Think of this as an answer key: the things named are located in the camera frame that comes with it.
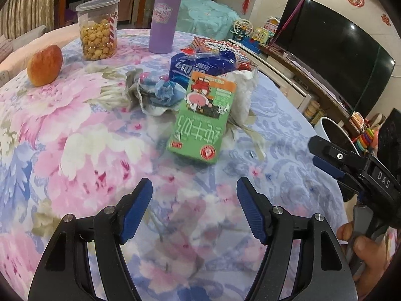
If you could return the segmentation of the person's right hand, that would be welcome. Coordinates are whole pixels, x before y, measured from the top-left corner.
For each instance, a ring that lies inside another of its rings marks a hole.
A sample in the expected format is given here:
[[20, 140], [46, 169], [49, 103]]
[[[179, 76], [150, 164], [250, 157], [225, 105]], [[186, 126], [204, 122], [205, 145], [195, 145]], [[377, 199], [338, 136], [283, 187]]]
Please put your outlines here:
[[390, 258], [385, 241], [378, 245], [365, 236], [355, 240], [353, 251], [366, 265], [362, 274], [353, 276], [359, 300], [363, 300], [380, 281], [390, 264]]

